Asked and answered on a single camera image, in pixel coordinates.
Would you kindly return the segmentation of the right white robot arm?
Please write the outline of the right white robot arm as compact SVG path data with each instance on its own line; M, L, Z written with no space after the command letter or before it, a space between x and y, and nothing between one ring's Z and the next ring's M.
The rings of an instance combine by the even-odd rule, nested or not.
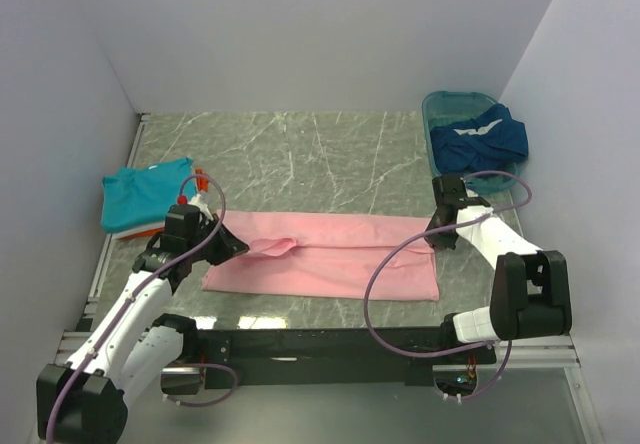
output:
M494 270L490 303L452 315L439 338L444 359L460 363L474 343L566 335L572 327L568 267L558 251L544 251L506 224L498 210L457 175L432 180L435 212L424 240L435 250L473 246Z

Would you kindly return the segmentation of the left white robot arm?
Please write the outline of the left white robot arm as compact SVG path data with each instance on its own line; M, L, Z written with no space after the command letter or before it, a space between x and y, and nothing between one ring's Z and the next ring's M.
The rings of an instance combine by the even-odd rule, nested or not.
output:
M129 408L162 370L200 352L194 319L162 313L192 271L247 253L220 216L175 204L136 257L123 291L89 338L36 381L37 429L48 443L115 443Z

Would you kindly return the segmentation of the pink t shirt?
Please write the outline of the pink t shirt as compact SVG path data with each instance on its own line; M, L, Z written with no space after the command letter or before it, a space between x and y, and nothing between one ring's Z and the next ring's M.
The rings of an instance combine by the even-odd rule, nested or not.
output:
M246 254L212 266L210 292L360 299L380 262L425 218L364 214L229 211L225 226Z

